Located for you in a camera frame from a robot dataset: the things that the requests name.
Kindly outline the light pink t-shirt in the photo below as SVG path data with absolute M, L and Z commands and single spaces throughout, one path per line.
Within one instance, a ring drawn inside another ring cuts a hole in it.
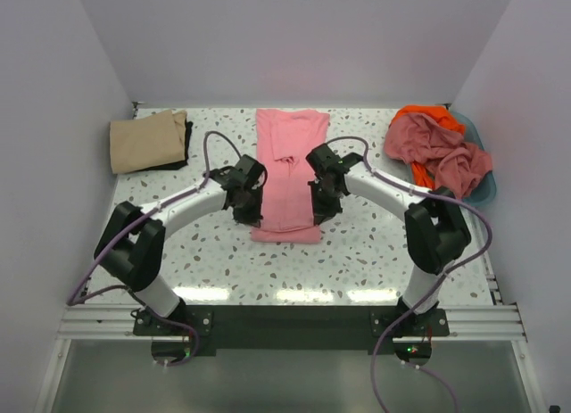
M 262 189 L 261 225 L 251 239 L 263 243 L 317 244 L 306 156 L 327 139 L 330 115 L 315 110 L 256 111 L 256 159 L 268 172 Z

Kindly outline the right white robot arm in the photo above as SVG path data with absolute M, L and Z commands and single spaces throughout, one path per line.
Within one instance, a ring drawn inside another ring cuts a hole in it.
M 327 144 L 309 152 L 306 161 L 315 174 L 309 183 L 316 226 L 343 211 L 341 199 L 363 197 L 400 219 L 405 226 L 407 251 L 414 267 L 399 299 L 397 323 L 407 335 L 418 335 L 429 324 L 428 311 L 438 302 L 441 278 L 471 243 L 459 202 L 450 190 L 417 190 L 412 184 L 370 166 L 349 153 L 335 154 Z

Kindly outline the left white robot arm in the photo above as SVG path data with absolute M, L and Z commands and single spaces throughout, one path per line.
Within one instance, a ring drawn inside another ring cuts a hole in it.
M 95 248 L 95 264 L 120 280 L 154 314 L 158 329 L 174 335 L 189 318 L 185 302 L 160 275 L 166 240 L 190 223 L 229 208 L 235 221 L 257 227 L 267 179 L 266 168 L 243 155 L 236 165 L 208 169 L 202 181 L 156 202 L 141 206 L 122 202 Z

